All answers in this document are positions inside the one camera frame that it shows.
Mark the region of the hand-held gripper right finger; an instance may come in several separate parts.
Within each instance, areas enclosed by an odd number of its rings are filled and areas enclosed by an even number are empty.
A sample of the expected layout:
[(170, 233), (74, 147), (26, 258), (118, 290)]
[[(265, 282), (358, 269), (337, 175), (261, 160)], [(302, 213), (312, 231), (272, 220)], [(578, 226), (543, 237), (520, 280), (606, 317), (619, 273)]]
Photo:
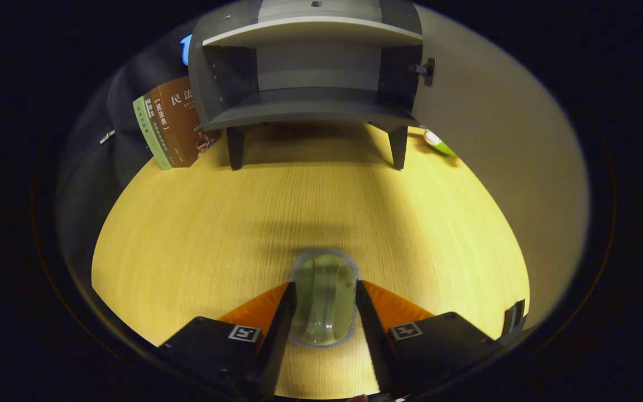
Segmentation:
[(357, 280), (356, 306), (382, 394), (404, 397), (454, 381), (501, 346), (459, 313), (422, 314), (413, 303)]

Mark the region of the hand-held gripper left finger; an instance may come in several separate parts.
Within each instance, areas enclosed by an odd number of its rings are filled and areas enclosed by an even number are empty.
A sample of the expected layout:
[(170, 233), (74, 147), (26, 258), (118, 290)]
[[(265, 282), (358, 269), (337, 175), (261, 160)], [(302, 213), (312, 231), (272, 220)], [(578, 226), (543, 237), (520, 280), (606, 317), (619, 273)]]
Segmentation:
[(279, 285), (220, 319), (196, 317), (160, 351), (184, 374), (229, 400), (271, 400), (296, 308), (293, 282)]

